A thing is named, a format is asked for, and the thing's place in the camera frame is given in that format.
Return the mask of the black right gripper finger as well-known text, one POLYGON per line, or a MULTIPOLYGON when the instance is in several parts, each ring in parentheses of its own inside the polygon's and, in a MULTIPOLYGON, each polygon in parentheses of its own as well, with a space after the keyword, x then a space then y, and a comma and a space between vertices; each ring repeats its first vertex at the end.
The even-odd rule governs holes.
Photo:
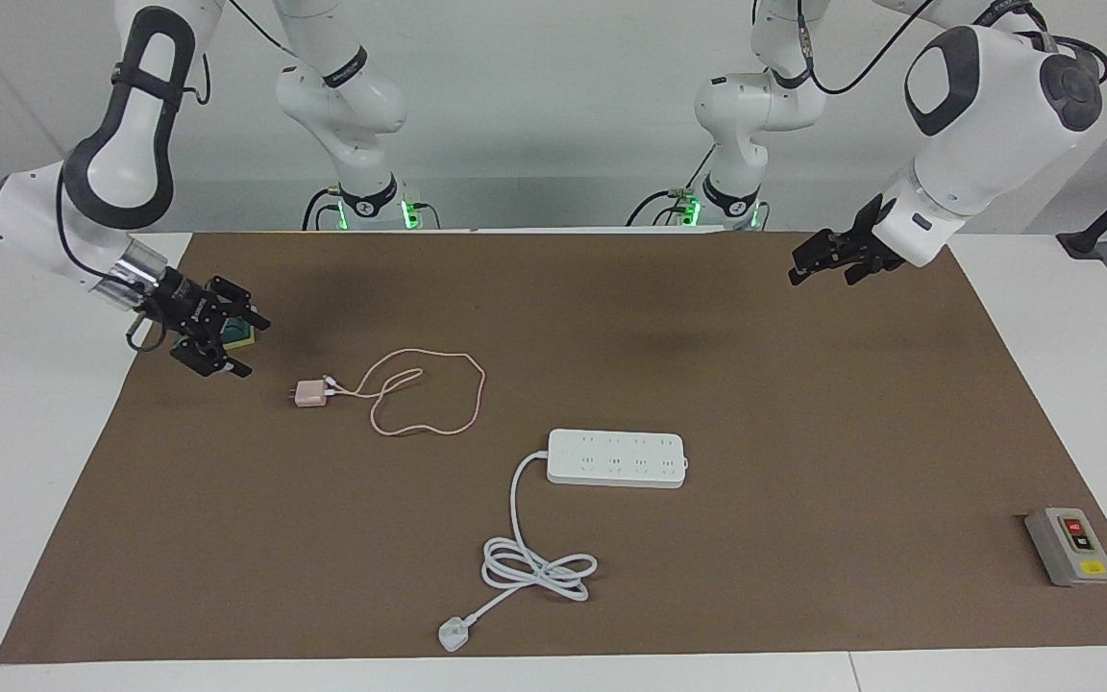
POLYGON ((213 326, 213 333, 221 334, 224 327, 234 320, 250 326, 256 332, 272 328, 272 321, 259 314, 252 303, 252 295, 241 285, 234 285, 221 276, 213 276, 208 281, 208 320, 213 326))
POLYGON ((219 342, 203 342, 190 335, 184 335, 170 347, 170 358, 196 372, 199 376, 213 376, 216 373, 230 373, 234 376, 246 378, 252 373, 241 360, 230 358, 219 342))

